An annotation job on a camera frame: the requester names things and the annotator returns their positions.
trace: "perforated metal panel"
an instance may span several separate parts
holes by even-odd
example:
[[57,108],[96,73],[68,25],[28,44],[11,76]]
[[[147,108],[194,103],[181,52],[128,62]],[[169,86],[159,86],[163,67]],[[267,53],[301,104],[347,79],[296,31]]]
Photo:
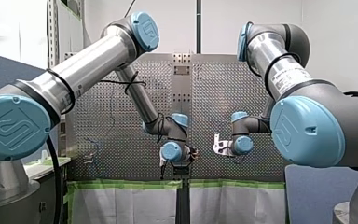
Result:
[[[145,55],[134,66],[147,83],[156,110],[169,115],[172,55]],[[111,74],[106,79],[117,77]],[[161,143],[156,143],[156,136],[143,133],[142,121],[124,89],[124,85],[99,83],[77,100],[70,115],[74,136],[68,136],[76,141],[70,179],[159,179]],[[84,162],[90,153],[94,154],[93,163]],[[170,169],[166,171],[167,176],[171,173]]]
[[[188,140],[200,151],[192,178],[283,181],[283,160],[267,134],[253,134],[255,150],[244,157],[243,164],[235,162],[241,158],[232,161],[212,151],[215,133],[230,138],[233,112],[261,113],[266,100],[261,79],[244,63],[236,62],[235,56],[192,55],[191,63]],[[134,64],[157,110],[164,115],[177,112],[172,108],[173,65],[171,54],[147,54]],[[117,80],[116,75],[106,79]],[[156,136],[142,132],[141,119],[124,94],[124,86],[98,84],[76,102],[68,117],[74,129],[67,132],[67,139],[73,142],[71,153],[76,155],[68,170],[70,179],[159,179],[161,144],[156,144]],[[93,163],[87,163],[85,158],[91,153]],[[172,177],[171,169],[165,177]]]
[[267,94],[262,79],[235,56],[193,55],[192,142],[200,150],[193,178],[283,181],[284,162],[268,134],[251,134],[255,149],[232,160],[213,153],[213,137],[231,137],[231,114],[261,114]]

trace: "black cable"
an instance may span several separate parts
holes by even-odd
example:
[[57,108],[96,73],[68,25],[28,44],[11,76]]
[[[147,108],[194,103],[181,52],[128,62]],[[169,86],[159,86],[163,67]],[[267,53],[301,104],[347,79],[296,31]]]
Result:
[[135,3],[135,0],[132,0],[131,4],[130,4],[130,6],[129,6],[129,9],[127,10],[126,14],[124,15],[124,18],[126,18],[126,17],[129,15],[130,10],[131,10],[131,8],[132,8],[132,6],[133,6],[134,3]]
[[158,125],[157,125],[157,143],[159,143],[162,139],[162,136],[164,135],[162,133],[162,130],[164,129],[164,122],[165,122],[165,118],[164,118],[164,115],[161,114],[161,113],[158,113],[158,117],[159,118],[162,118],[159,122],[158,122]]
[[62,82],[62,84],[66,87],[66,89],[69,91],[69,97],[71,99],[71,105],[69,106],[68,109],[66,109],[65,111],[62,112],[62,114],[67,114],[69,112],[71,112],[71,110],[75,107],[75,102],[76,102],[76,98],[75,98],[75,93],[72,90],[71,86],[68,84],[68,82],[66,82],[65,79],[63,79],[62,77],[60,77],[60,75],[58,75],[56,72],[54,72],[53,70],[47,68],[46,71],[50,74],[52,74],[53,76],[55,76],[57,79],[60,80],[60,82]]
[[127,85],[126,89],[124,90],[124,93],[126,93],[126,95],[128,95],[127,91],[131,85],[142,84],[144,87],[146,86],[146,83],[143,81],[135,81],[135,79],[138,77],[138,74],[139,74],[139,72],[136,71],[135,74],[133,74],[131,81],[129,81],[129,82],[120,82],[120,81],[113,81],[113,80],[101,80],[100,82],[114,83],[114,84],[119,84],[119,85]]
[[167,168],[167,163],[161,166],[161,176],[159,177],[160,180],[164,179],[165,169]]
[[60,217],[61,217],[61,206],[63,201],[61,170],[60,170],[60,165],[58,164],[57,153],[55,151],[55,147],[50,137],[48,137],[47,144],[48,144],[48,151],[50,152],[51,160],[53,162],[53,171],[54,171],[54,179],[55,179],[56,204],[55,204],[53,224],[59,224]]

